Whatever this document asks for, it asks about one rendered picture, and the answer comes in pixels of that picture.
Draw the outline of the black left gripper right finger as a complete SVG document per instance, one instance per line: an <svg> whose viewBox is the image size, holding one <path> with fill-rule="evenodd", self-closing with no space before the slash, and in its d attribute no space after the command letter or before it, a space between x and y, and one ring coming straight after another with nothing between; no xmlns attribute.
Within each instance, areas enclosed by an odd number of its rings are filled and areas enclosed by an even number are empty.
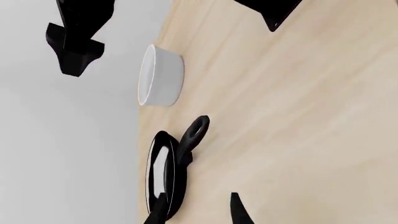
<svg viewBox="0 0 398 224"><path fill-rule="evenodd" d="M231 193L230 212L233 224L255 224L246 211L237 192Z"/></svg>

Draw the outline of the white round bowl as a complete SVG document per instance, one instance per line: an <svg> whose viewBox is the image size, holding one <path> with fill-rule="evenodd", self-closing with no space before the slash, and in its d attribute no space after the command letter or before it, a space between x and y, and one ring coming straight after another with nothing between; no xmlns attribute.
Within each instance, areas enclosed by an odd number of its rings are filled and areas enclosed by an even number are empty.
<svg viewBox="0 0 398 224"><path fill-rule="evenodd" d="M142 60L137 86L140 106L172 106L177 102L184 80L181 55L154 44L148 46Z"/></svg>

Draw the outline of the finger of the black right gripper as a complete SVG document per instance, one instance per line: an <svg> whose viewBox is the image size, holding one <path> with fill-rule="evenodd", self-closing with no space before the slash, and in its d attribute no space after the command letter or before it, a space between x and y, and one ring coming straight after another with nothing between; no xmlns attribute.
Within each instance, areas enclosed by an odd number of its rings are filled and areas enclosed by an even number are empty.
<svg viewBox="0 0 398 224"><path fill-rule="evenodd" d="M85 71L92 59L87 54L76 54L75 52L61 52L58 55L60 70L63 74L79 77Z"/></svg>

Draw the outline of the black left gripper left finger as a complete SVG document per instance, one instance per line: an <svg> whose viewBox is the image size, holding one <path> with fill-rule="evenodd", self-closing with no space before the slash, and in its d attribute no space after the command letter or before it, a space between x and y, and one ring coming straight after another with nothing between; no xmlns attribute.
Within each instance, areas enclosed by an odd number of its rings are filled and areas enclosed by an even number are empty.
<svg viewBox="0 0 398 224"><path fill-rule="evenodd" d="M167 194L161 193L157 199L153 210L143 224L165 224L167 218Z"/></svg>

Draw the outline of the black frying pan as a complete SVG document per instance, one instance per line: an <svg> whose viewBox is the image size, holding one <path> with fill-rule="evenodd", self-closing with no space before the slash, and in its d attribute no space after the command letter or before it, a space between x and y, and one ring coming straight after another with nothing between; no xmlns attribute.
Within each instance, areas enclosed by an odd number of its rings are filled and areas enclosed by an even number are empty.
<svg viewBox="0 0 398 224"><path fill-rule="evenodd" d="M159 131L150 145L146 164L146 207L148 214L161 193L167 194L170 220L181 207L187 189L187 167L193 162L192 151L206 135L210 125L207 115L199 116L180 140Z"/></svg>

